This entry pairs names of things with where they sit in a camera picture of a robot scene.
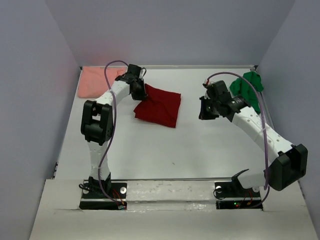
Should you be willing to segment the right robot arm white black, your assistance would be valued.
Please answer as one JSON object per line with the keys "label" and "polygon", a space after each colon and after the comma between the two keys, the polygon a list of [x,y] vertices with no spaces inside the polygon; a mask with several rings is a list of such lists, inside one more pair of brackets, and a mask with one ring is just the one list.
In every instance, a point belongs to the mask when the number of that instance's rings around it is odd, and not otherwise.
{"label": "right robot arm white black", "polygon": [[200,120],[227,118],[264,152],[262,170],[246,168],[231,178],[230,190],[242,196],[248,189],[268,186],[282,191],[306,175],[308,150],[281,137],[242,96],[233,97],[224,81],[205,83]]}

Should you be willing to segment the red t-shirt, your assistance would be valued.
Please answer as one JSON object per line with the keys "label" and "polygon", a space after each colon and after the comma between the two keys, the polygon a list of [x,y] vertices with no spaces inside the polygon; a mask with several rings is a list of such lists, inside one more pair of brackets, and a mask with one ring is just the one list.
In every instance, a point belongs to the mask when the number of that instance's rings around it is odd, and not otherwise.
{"label": "red t-shirt", "polygon": [[133,110],[135,118],[169,128],[176,128],[181,94],[145,84],[147,98]]}

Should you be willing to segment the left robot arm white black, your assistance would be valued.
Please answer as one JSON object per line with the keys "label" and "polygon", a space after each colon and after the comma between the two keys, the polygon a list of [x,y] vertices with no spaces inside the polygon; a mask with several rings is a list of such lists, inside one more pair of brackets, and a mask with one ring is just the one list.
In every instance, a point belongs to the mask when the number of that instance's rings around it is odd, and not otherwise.
{"label": "left robot arm white black", "polygon": [[112,189],[111,171],[108,166],[108,151],[115,136],[117,123],[117,105],[127,96],[135,101],[147,98],[144,76],[146,68],[126,64],[126,72],[110,82],[107,76],[109,65],[104,67],[107,91],[95,100],[87,100],[83,105],[80,132],[89,147],[91,170],[88,186],[81,185],[86,191],[94,191],[101,198],[115,202],[109,194]]}

